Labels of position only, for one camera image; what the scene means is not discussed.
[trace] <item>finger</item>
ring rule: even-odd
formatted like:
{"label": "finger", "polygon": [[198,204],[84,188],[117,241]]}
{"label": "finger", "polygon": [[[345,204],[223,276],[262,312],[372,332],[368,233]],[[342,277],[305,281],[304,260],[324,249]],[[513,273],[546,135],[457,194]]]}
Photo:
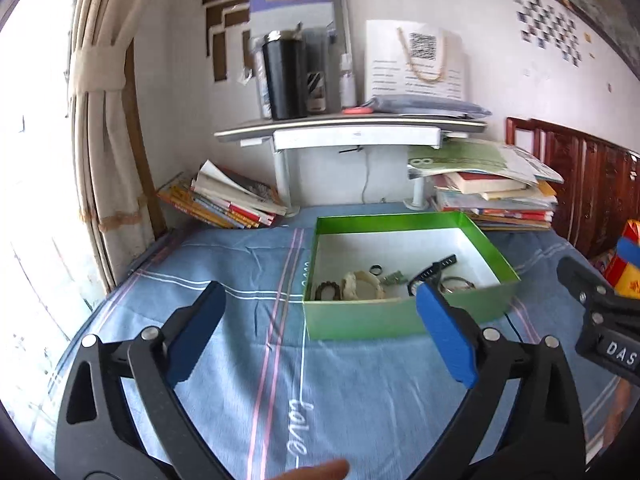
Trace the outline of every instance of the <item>finger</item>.
{"label": "finger", "polygon": [[348,473],[349,462],[340,459],[316,467],[292,469],[273,480],[343,480]]}

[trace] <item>bracelet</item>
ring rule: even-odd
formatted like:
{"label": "bracelet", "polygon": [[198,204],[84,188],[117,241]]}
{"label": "bracelet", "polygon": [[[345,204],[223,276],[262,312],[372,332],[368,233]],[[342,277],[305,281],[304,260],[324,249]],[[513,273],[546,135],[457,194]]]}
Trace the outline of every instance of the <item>bracelet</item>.
{"label": "bracelet", "polygon": [[439,262],[433,262],[431,267],[427,267],[422,270],[420,274],[415,276],[406,286],[407,291],[409,292],[409,296],[415,296],[415,291],[418,289],[418,286],[422,285],[424,282],[430,282],[431,285],[437,286],[440,283],[440,277],[442,275],[442,271],[447,267],[450,267],[458,262],[458,258],[455,254],[451,256],[447,256],[446,258],[441,259]]}
{"label": "bracelet", "polygon": [[380,285],[380,280],[376,276],[366,270],[357,270],[356,272],[347,272],[342,279],[342,299],[345,301],[357,301],[356,280],[369,283],[376,289],[376,299],[385,299],[385,289]]}
{"label": "bracelet", "polygon": [[[449,282],[459,282],[462,283],[463,286],[454,286],[453,288],[449,288],[448,286],[445,286],[445,283]],[[455,292],[457,290],[470,290],[472,288],[476,288],[476,285],[465,278],[460,278],[460,276],[447,276],[446,278],[442,278],[438,284],[438,290],[443,294]]]}
{"label": "bracelet", "polygon": [[334,301],[340,301],[340,287],[335,282],[324,282],[316,288],[316,301],[322,301],[322,292],[330,286],[334,290]]}

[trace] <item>brown wall decoration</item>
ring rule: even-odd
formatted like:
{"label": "brown wall decoration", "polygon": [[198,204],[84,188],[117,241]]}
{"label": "brown wall decoration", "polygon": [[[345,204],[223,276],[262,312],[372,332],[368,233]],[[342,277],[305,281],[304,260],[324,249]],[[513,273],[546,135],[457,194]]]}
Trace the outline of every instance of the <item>brown wall decoration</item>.
{"label": "brown wall decoration", "polygon": [[[202,0],[205,12],[205,45],[207,57],[212,58],[214,81],[226,81],[226,28],[249,22],[249,9],[232,10],[235,6],[248,4],[249,0]],[[209,31],[218,28],[209,41]],[[242,33],[242,54],[244,66],[253,68],[253,58],[250,52],[249,31]]]}
{"label": "brown wall decoration", "polygon": [[520,22],[520,37],[539,48],[557,50],[565,61],[580,66],[575,21],[569,13],[544,6],[540,0],[513,0],[518,4],[516,17]]}

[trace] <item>blue bedsheet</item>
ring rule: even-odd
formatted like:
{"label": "blue bedsheet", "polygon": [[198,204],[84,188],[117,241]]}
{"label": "blue bedsheet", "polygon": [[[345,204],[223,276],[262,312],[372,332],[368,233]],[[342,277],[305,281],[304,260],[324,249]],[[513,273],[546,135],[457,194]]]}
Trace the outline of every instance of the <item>blue bedsheet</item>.
{"label": "blue bedsheet", "polygon": [[[29,435],[31,445],[52,466],[60,395],[82,335],[97,333],[105,342],[133,338],[145,326],[162,325],[217,280],[227,291],[226,313],[176,393],[231,474],[242,480],[270,478],[343,456],[352,466],[350,479],[406,478],[465,394],[432,340],[332,342],[305,335],[302,291],[316,217],[372,212],[406,210],[394,204],[310,208],[288,226],[270,230],[199,225],[174,234],[76,336]],[[522,279],[510,321],[525,342],[546,334],[561,341],[587,440],[597,438],[618,379],[575,354],[584,311],[556,279],[562,256],[582,257],[553,232],[489,238]],[[505,317],[491,325],[517,339]],[[167,460],[132,381],[124,386],[146,449]],[[477,458],[494,450],[515,391],[516,384],[508,384]]]}

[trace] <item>book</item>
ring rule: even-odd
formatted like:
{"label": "book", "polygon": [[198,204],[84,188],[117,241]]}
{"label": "book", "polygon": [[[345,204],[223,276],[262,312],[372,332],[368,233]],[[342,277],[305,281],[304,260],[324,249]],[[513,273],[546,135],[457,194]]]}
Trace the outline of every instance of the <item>book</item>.
{"label": "book", "polygon": [[473,221],[484,221],[484,222],[492,222],[497,224],[512,224],[512,225],[523,225],[523,226],[531,226],[531,227],[542,227],[549,229],[551,224],[545,221],[537,221],[537,220],[525,220],[520,218],[502,218],[496,216],[489,215],[477,215],[474,213],[465,213],[470,219]]}
{"label": "book", "polygon": [[222,172],[224,174],[223,178],[215,170],[222,172],[210,161],[203,165],[193,185],[193,190],[196,193],[208,199],[217,198],[223,200],[228,203],[228,208],[235,206],[242,210],[241,214],[248,212],[254,217],[268,217],[269,214],[285,215],[287,213],[287,208],[280,203],[276,191],[271,189],[270,186],[251,179],[245,179],[242,182],[243,186],[238,182],[238,175],[232,172]]}
{"label": "book", "polygon": [[436,204],[439,210],[456,211],[464,209],[502,209],[508,211],[540,211],[555,209],[556,203],[548,200],[485,200],[480,195],[465,195],[455,191],[436,190]]}
{"label": "book", "polygon": [[505,176],[487,173],[467,173],[466,171],[447,173],[447,180],[460,190],[460,193],[473,194],[483,192],[510,192],[523,190],[527,184]]}
{"label": "book", "polygon": [[439,150],[430,146],[409,148],[409,178],[461,171],[504,176],[529,186],[536,186],[538,178],[564,182],[562,176],[530,153],[500,142],[446,139]]}
{"label": "book", "polygon": [[505,147],[508,150],[513,150],[520,158],[527,161],[527,163],[532,167],[537,180],[548,180],[550,182],[557,182],[558,184],[564,183],[564,178],[562,178],[560,173],[552,170],[546,164],[543,164],[542,161],[536,159],[532,153],[529,153],[527,150],[523,150],[519,146],[513,146],[512,144],[505,144]]}
{"label": "book", "polygon": [[549,203],[555,203],[558,201],[556,198],[556,192],[553,191],[551,186],[544,181],[541,181],[537,186],[528,186],[525,189],[491,191],[479,193],[479,195],[485,200],[500,200],[501,198],[506,198],[510,200],[533,200]]}
{"label": "book", "polygon": [[517,232],[529,232],[529,231],[548,231],[548,227],[533,227],[533,226],[513,226],[505,224],[494,224],[491,222],[475,222],[475,224],[482,231],[517,231]]}
{"label": "book", "polygon": [[193,199],[206,209],[222,213],[223,215],[237,222],[240,222],[245,227],[260,227],[260,224],[258,222],[251,220],[247,216],[244,216],[240,213],[232,211],[231,209],[225,209],[222,206],[216,205],[211,200],[197,194],[196,192],[193,193]]}
{"label": "book", "polygon": [[447,177],[445,177],[443,174],[433,175],[431,179],[433,181],[433,187],[435,189],[440,189],[442,191],[453,191],[456,193],[460,192],[455,184],[448,180]]}
{"label": "book", "polygon": [[188,183],[188,181],[185,181],[184,174],[179,174],[162,186],[157,196],[160,200],[167,202],[183,213],[213,225],[214,227],[225,229],[234,227],[234,224],[231,223],[229,219],[213,214],[201,206],[198,206],[198,204],[190,198],[190,190],[186,187],[186,183]]}
{"label": "book", "polygon": [[486,216],[497,216],[500,218],[520,218],[523,220],[540,220],[544,222],[551,222],[554,218],[553,211],[546,211],[541,213],[519,213],[519,212],[510,212],[510,211],[498,211],[492,212],[491,210],[485,209],[482,212],[475,212],[476,214],[486,215]]}
{"label": "book", "polygon": [[[197,192],[198,188],[196,188],[195,186],[196,184],[194,180],[193,183],[191,184],[191,187],[192,189],[194,189],[194,191]],[[205,196],[205,198],[209,200],[211,203],[217,206],[220,206],[225,210],[231,211],[236,214],[240,214],[242,216],[247,217],[253,222],[258,222],[266,226],[270,226],[273,223],[273,220],[275,218],[275,215],[267,214],[263,211],[258,211],[256,209],[252,209],[249,207],[240,207],[240,206],[237,206],[236,204],[229,202],[228,200],[222,200],[221,198],[218,198],[216,196],[207,195]]]}

